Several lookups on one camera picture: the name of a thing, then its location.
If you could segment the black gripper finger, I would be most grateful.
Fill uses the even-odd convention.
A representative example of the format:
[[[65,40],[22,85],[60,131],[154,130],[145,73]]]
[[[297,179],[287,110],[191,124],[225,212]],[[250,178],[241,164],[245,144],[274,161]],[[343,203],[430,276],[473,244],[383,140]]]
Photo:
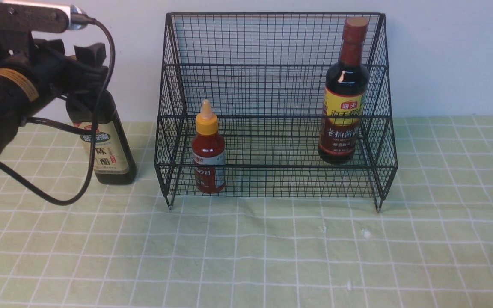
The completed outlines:
[[[74,46],[74,55],[66,55],[65,92],[98,93],[106,80],[108,67],[106,45],[94,43],[87,47]]]

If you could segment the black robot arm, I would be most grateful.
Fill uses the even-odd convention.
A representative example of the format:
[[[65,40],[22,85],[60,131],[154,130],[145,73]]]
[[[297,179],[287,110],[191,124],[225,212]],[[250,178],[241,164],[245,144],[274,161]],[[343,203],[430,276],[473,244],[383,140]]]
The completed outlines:
[[[27,118],[59,96],[98,94],[108,72],[104,43],[76,46],[72,56],[61,40],[34,43],[33,61],[18,54],[0,63],[0,154]]]

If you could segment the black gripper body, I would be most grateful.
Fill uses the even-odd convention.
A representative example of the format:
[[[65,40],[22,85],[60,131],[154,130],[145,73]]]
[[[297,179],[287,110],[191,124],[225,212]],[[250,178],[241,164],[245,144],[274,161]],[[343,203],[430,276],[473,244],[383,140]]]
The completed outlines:
[[[61,39],[34,39],[33,59],[15,51],[0,60],[0,76],[5,77],[26,94],[27,107],[45,107],[55,94],[50,84],[55,83],[67,65],[64,43]]]

